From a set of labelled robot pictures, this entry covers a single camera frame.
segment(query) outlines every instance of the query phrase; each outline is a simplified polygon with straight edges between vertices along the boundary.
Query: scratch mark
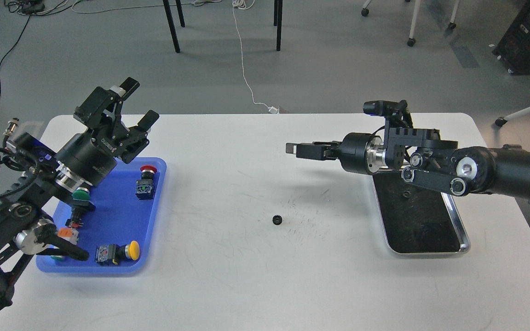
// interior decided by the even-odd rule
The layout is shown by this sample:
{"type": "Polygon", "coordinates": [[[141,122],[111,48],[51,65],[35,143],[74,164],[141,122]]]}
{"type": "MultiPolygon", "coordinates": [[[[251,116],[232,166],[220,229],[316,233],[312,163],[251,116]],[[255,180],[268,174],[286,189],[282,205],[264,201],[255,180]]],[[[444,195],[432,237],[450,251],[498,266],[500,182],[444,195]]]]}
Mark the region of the scratch mark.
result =
{"type": "Polygon", "coordinates": [[[111,315],[102,315],[102,316],[99,316],[98,318],[96,319],[92,319],[90,324],[93,323],[93,322],[97,322],[99,320],[103,320],[103,319],[111,319],[111,318],[115,318],[117,316],[120,316],[120,315],[126,315],[127,312],[119,312],[119,313],[116,313],[116,314],[111,314],[111,315]]]}
{"type": "Polygon", "coordinates": [[[212,242],[215,243],[216,245],[220,245],[220,246],[222,246],[224,248],[229,248],[229,246],[224,245],[223,243],[219,243],[218,241],[212,240],[212,242]]]}
{"type": "Polygon", "coordinates": [[[187,250],[185,251],[185,257],[187,258],[187,262],[189,262],[190,266],[193,268],[193,271],[196,272],[196,276],[200,277],[200,274],[197,272],[196,266],[193,265],[190,256],[187,254],[187,250]]]}
{"type": "Polygon", "coordinates": [[[240,193],[240,195],[246,195],[247,197],[252,197],[253,199],[257,199],[257,197],[253,197],[252,195],[247,194],[247,193],[240,193]]]}
{"type": "Polygon", "coordinates": [[[440,296],[439,287],[437,287],[437,282],[433,281],[433,285],[435,285],[435,291],[437,292],[437,297],[440,296]]]}
{"type": "Polygon", "coordinates": [[[220,278],[218,278],[218,277],[216,277],[216,276],[214,276],[214,275],[212,275],[212,277],[213,277],[215,280],[219,281],[222,285],[228,287],[229,289],[234,289],[234,287],[232,287],[230,284],[227,284],[227,283],[223,282],[220,278]]]}
{"type": "Polygon", "coordinates": [[[63,331],[64,329],[66,329],[67,325],[69,325],[69,322],[66,322],[65,325],[63,325],[63,327],[61,327],[61,329],[59,331],[63,331]]]}
{"type": "Polygon", "coordinates": [[[492,324],[492,321],[494,321],[494,316],[492,316],[490,318],[490,322],[488,322],[488,324],[486,326],[482,327],[482,329],[479,329],[478,331],[484,331],[484,330],[488,329],[488,327],[490,327],[490,325],[492,324]]]}
{"type": "Polygon", "coordinates": [[[249,175],[247,175],[246,173],[244,173],[244,172],[242,172],[242,171],[240,171],[240,170],[237,170],[237,172],[238,172],[239,174],[241,174],[241,175],[247,176],[248,178],[253,178],[253,176],[249,176],[249,175]]]}

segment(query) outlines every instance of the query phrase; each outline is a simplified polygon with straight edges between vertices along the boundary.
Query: table leg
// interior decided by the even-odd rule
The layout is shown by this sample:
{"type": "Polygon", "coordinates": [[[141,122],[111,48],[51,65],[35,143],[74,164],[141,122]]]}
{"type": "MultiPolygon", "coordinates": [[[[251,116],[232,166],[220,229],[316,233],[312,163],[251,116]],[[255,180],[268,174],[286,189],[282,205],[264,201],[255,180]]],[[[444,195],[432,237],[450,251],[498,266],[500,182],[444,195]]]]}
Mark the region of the table leg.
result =
{"type": "Polygon", "coordinates": [[[162,4],[165,7],[165,13],[167,15],[167,21],[169,22],[169,30],[171,30],[171,38],[173,39],[175,52],[179,53],[181,52],[181,49],[179,49],[179,40],[177,40],[177,32],[175,32],[175,24],[173,23],[173,15],[171,14],[169,0],[162,0],[162,4]]]}
{"type": "Polygon", "coordinates": [[[177,14],[179,15],[179,24],[181,27],[185,28],[185,19],[183,19],[183,9],[181,8],[181,0],[175,0],[177,5],[177,14]]]}
{"type": "Polygon", "coordinates": [[[283,0],[277,0],[277,51],[282,49],[283,0]]]}
{"type": "Polygon", "coordinates": [[[273,26],[277,27],[277,0],[273,0],[273,26]]]}

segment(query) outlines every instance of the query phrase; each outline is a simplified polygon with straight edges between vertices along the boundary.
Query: white table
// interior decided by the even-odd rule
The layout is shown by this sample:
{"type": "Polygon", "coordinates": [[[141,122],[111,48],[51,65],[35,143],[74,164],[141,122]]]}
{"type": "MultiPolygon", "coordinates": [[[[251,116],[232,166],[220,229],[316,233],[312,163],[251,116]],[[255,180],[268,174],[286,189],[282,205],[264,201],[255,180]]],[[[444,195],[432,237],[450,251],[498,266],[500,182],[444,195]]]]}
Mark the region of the white table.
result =
{"type": "MultiPolygon", "coordinates": [[[[413,116],[460,147],[484,145],[467,115],[413,116]]],[[[169,167],[147,264],[92,277],[32,263],[0,331],[530,330],[530,229],[513,199],[456,199],[469,253],[403,258],[385,244],[370,177],[284,152],[382,124],[363,114],[162,115],[141,154],[169,167]]],[[[42,141],[58,150],[83,130],[59,116],[42,141]]]]}

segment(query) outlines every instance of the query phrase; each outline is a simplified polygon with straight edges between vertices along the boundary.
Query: yellow push button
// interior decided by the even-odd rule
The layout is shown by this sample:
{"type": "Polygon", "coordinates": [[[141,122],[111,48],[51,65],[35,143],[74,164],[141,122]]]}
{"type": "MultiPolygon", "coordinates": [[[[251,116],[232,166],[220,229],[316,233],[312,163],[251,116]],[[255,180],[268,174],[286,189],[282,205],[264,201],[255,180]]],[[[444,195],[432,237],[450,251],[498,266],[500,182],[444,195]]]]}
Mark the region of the yellow push button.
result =
{"type": "Polygon", "coordinates": [[[130,244],[126,245],[126,257],[136,261],[140,257],[140,246],[138,241],[133,240],[130,244]]]}

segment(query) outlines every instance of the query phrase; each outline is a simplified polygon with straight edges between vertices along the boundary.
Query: chair leg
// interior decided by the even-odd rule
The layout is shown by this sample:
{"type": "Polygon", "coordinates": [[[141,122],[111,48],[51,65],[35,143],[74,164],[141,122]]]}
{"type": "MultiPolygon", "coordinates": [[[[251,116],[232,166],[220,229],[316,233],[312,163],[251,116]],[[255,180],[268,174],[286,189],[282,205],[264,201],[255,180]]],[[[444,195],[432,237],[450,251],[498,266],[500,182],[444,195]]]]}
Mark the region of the chair leg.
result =
{"type": "Polygon", "coordinates": [[[277,0],[277,51],[282,50],[283,0],[277,0]]]}
{"type": "Polygon", "coordinates": [[[412,24],[410,25],[410,34],[408,35],[408,46],[414,46],[416,40],[414,39],[414,29],[416,28],[416,19],[418,18],[418,11],[421,9],[421,0],[416,0],[414,3],[414,12],[412,12],[412,24]]]}
{"type": "Polygon", "coordinates": [[[363,8],[367,9],[369,4],[371,4],[371,3],[372,3],[372,0],[366,0],[365,3],[363,4],[363,8]]]}
{"type": "Polygon", "coordinates": [[[181,27],[185,28],[185,19],[183,19],[183,9],[181,8],[181,0],[175,0],[177,5],[177,14],[179,15],[179,24],[181,27]]]}
{"type": "Polygon", "coordinates": [[[457,15],[457,9],[459,8],[459,0],[455,0],[455,4],[453,6],[453,12],[451,13],[451,19],[449,21],[449,25],[447,26],[448,29],[453,30],[455,27],[457,27],[457,24],[455,24],[455,15],[457,15]]]}
{"type": "Polygon", "coordinates": [[[530,114],[530,107],[527,107],[525,109],[522,109],[520,111],[517,111],[515,113],[512,113],[510,115],[506,115],[505,117],[498,117],[494,124],[497,126],[502,127],[504,124],[506,124],[508,121],[516,119],[517,117],[525,116],[530,114]]]}
{"type": "Polygon", "coordinates": [[[175,32],[175,24],[173,23],[173,15],[171,14],[171,6],[169,0],[162,0],[162,4],[165,7],[165,13],[167,15],[167,21],[169,23],[169,30],[171,31],[171,38],[173,39],[173,46],[175,47],[175,52],[180,53],[179,49],[179,40],[177,40],[177,32],[175,32]]]}
{"type": "Polygon", "coordinates": [[[277,0],[273,0],[273,26],[277,27],[277,0]]]}

